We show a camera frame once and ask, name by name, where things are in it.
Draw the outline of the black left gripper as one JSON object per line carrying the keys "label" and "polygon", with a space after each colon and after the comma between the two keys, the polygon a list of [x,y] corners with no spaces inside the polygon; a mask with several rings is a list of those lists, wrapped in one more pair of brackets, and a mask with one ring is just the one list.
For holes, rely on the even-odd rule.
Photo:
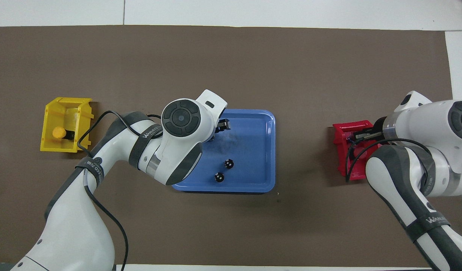
{"label": "black left gripper", "polygon": [[230,128],[230,125],[229,125],[229,119],[220,119],[218,122],[217,122],[217,126],[214,130],[214,133],[212,134],[212,136],[209,138],[209,141],[213,141],[214,140],[214,135],[219,133],[219,132],[222,132],[222,131],[226,131],[226,130],[231,130]]}

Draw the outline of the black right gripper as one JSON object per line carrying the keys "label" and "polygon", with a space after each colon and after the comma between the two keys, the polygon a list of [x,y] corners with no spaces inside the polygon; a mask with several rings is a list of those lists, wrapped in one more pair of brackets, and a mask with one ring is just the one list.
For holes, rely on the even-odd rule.
{"label": "black right gripper", "polygon": [[353,142],[359,143],[361,141],[383,140],[384,139],[383,124],[385,120],[386,120],[386,116],[381,117],[374,123],[373,129],[365,129],[365,130],[353,132]]}

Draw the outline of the yellow push button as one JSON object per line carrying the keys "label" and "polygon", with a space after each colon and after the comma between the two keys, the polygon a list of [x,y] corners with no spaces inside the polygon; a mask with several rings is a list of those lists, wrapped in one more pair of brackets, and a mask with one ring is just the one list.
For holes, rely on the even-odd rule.
{"label": "yellow push button", "polygon": [[67,130],[62,126],[56,126],[52,130],[52,137],[73,141],[75,139],[75,131]]}

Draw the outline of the red plastic bin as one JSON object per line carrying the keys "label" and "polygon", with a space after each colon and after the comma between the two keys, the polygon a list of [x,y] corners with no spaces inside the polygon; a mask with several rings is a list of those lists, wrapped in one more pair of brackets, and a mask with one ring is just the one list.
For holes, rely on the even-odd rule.
{"label": "red plastic bin", "polygon": [[[371,139],[358,143],[350,153],[350,156],[346,158],[348,149],[352,143],[356,141],[354,133],[372,128],[373,125],[368,120],[362,120],[357,122],[335,123],[333,127],[335,129],[333,144],[336,145],[338,154],[337,169],[341,175],[345,176],[346,172],[350,169],[350,165],[353,163],[353,159],[356,158],[363,149],[376,142],[376,140]],[[350,180],[363,180],[366,178],[366,163],[371,154],[379,147],[381,147],[380,144],[372,146],[358,158],[350,174]]]}

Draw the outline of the blue plastic tray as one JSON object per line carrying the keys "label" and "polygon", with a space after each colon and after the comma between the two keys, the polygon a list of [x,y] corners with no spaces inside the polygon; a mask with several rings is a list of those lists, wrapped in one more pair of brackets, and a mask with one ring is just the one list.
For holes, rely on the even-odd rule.
{"label": "blue plastic tray", "polygon": [[[202,156],[194,170],[173,188],[181,192],[266,193],[275,185],[275,117],[267,110],[227,109],[231,130],[215,134],[202,145]],[[224,167],[231,158],[235,165]],[[225,180],[217,183],[214,175]]]}

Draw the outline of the brown paper table mat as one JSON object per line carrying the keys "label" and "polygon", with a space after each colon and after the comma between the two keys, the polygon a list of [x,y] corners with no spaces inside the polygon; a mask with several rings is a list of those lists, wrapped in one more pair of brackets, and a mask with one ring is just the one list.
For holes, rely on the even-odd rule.
{"label": "brown paper table mat", "polygon": [[337,170],[332,124],[386,116],[409,91],[452,98],[445,34],[208,26],[0,27],[0,262],[37,242],[83,156],[41,152],[45,105],[161,114],[209,89],[276,118],[276,185],[262,195],[178,192],[118,162],[96,198],[131,264],[428,267],[366,181]]}

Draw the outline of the yellow plastic bin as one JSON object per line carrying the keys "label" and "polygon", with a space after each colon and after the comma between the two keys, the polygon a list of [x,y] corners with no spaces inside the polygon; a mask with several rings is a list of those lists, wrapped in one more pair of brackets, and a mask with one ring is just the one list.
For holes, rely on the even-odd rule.
{"label": "yellow plastic bin", "polygon": [[[92,98],[57,97],[45,106],[40,151],[76,153],[80,150],[79,139],[90,128],[94,118],[90,106]],[[75,131],[75,139],[64,140],[52,137],[52,130],[62,126]]]}

